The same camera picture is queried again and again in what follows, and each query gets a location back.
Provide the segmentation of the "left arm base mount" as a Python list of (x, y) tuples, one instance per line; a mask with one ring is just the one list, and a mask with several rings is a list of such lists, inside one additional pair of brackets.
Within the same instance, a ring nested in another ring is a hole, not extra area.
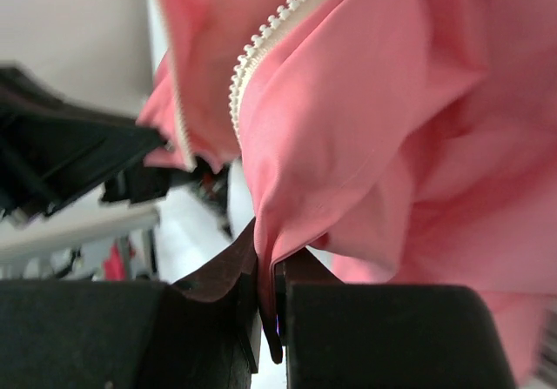
[(197, 166), (192, 172), (134, 164), (104, 182), (104, 193), (100, 202), (126, 202), (138, 205), (165, 198), (170, 191), (184, 187), (216, 216), (219, 230), (231, 237), (232, 229), (228, 216), (230, 166), (227, 164), (220, 171), (214, 172), (202, 158), (197, 158), (196, 163)]

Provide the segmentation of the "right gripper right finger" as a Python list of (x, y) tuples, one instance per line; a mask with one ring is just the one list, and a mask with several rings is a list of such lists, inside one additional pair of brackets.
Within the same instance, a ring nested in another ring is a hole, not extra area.
[(512, 388), (486, 305), (454, 285), (347, 285), (303, 250), (275, 276), (291, 388)]

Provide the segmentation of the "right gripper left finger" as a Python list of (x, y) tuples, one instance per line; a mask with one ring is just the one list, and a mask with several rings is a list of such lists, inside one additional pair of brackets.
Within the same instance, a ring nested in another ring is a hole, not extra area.
[(247, 388), (261, 337), (253, 229), (160, 281), (4, 280), (4, 388)]

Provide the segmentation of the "pink hooded zip jacket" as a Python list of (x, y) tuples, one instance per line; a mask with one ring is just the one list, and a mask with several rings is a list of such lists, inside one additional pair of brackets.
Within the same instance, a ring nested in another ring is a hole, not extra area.
[(350, 283), (458, 284), (534, 375), (556, 299), (556, 0), (158, 0), (147, 163), (240, 159), (258, 292), (305, 246)]

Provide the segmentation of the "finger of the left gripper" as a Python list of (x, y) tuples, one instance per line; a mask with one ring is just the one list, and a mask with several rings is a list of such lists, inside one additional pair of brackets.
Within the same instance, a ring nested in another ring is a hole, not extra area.
[(130, 117), (76, 104), (1, 67), (1, 217), (50, 217), (165, 144)]

